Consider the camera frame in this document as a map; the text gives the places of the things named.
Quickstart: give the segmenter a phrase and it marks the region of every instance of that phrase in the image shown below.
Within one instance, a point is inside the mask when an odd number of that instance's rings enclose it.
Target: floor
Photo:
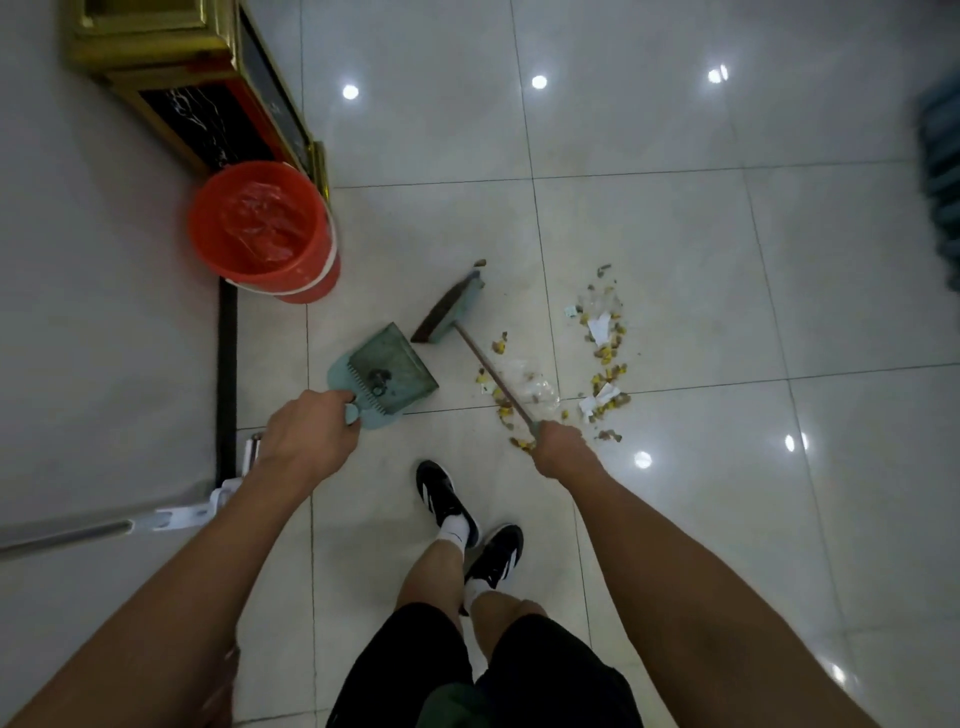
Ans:
[[[482,257],[468,327],[484,346],[507,330],[502,360],[531,362],[575,412],[599,370],[564,309],[615,280],[633,400],[602,423],[620,442],[582,425],[606,467],[756,587],[884,728],[956,725],[960,300],[909,102],[960,60],[960,5],[252,7],[326,143],[344,263],[306,307],[241,296],[238,438],[387,323],[412,333]],[[672,725],[569,496],[508,443],[462,343],[420,352],[440,390],[364,433],[256,585],[238,718],[323,724],[434,535],[411,479],[432,456],[483,524],[525,529],[511,589],[623,670],[648,725]]]

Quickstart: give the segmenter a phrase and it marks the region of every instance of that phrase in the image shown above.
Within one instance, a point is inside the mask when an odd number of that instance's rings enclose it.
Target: forearm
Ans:
[[[296,503],[262,463],[224,510],[143,585],[13,720],[181,726],[206,698],[256,576]]]
[[[874,725],[708,549],[602,469],[564,486],[627,636],[682,728]]]

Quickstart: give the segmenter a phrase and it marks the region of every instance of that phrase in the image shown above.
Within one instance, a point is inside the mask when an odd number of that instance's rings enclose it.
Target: white wall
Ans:
[[[197,183],[60,61],[56,0],[0,24],[0,526],[212,483],[217,285]],[[188,535],[0,564],[0,723]]]

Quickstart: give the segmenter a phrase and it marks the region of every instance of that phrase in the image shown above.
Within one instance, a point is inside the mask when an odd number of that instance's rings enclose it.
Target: black sneaker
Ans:
[[[523,531],[515,523],[501,525],[487,539],[483,551],[467,570],[464,583],[470,579],[483,579],[491,589],[496,589],[497,584],[516,568],[522,555]],[[460,607],[460,614],[467,614],[463,606]]]
[[[480,543],[480,529],[476,521],[457,498],[450,476],[433,460],[423,460],[417,465],[417,492],[430,513],[436,517],[437,526],[443,525],[447,516],[463,516],[470,524],[466,548],[473,548]]]

